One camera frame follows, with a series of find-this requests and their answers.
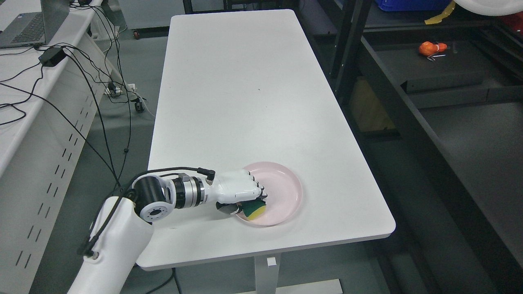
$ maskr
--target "laptop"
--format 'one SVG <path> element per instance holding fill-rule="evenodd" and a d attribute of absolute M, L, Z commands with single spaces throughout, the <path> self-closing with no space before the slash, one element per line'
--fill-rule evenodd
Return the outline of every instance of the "laptop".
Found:
<path fill-rule="evenodd" d="M 0 33 L 0 48 L 46 45 L 51 41 L 69 14 L 69 0 L 40 0 L 40 5 L 42 12 L 21 13 Z"/>

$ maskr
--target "yellow tape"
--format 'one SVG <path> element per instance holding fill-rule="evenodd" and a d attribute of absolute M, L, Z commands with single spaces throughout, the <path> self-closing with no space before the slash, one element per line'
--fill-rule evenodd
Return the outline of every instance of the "yellow tape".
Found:
<path fill-rule="evenodd" d="M 426 25 L 439 24 L 444 18 L 449 16 L 454 11 L 455 7 L 456 7 L 456 2 L 454 2 L 454 0 L 452 0 L 452 2 L 443 10 L 443 12 L 441 14 L 436 15 L 433 18 L 429 18 L 428 20 L 425 21 L 425 24 Z"/>

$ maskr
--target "pink plate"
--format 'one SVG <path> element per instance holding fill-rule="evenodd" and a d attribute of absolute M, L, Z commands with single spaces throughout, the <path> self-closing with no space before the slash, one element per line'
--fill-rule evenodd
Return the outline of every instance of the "pink plate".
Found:
<path fill-rule="evenodd" d="M 298 177 L 288 168 L 274 162 L 252 163 L 244 169 L 265 187 L 267 208 L 258 218 L 249 221 L 241 212 L 237 216 L 248 223 L 271 226 L 289 219 L 298 209 L 302 188 Z"/>

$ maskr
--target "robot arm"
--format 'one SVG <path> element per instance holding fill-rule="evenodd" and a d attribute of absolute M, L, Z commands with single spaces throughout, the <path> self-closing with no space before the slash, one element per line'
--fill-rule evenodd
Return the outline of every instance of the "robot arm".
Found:
<path fill-rule="evenodd" d="M 219 210 L 234 214 L 242 210 L 237 203 L 266 197 L 263 186 L 245 170 L 210 180 L 183 173 L 175 179 L 148 174 L 134 180 L 130 191 L 133 196 L 129 198 L 112 196 L 105 200 L 89 237 L 94 245 L 83 251 L 84 262 L 68 293 L 119 293 L 153 235 L 151 223 L 174 209 L 216 202 Z"/>

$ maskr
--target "power adapter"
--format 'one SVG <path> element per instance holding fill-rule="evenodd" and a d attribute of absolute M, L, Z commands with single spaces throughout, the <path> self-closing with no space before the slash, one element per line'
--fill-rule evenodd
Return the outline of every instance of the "power adapter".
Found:
<path fill-rule="evenodd" d="M 47 48 L 38 60 L 43 66 L 53 67 L 60 63 L 66 57 L 62 47 L 50 47 Z"/>

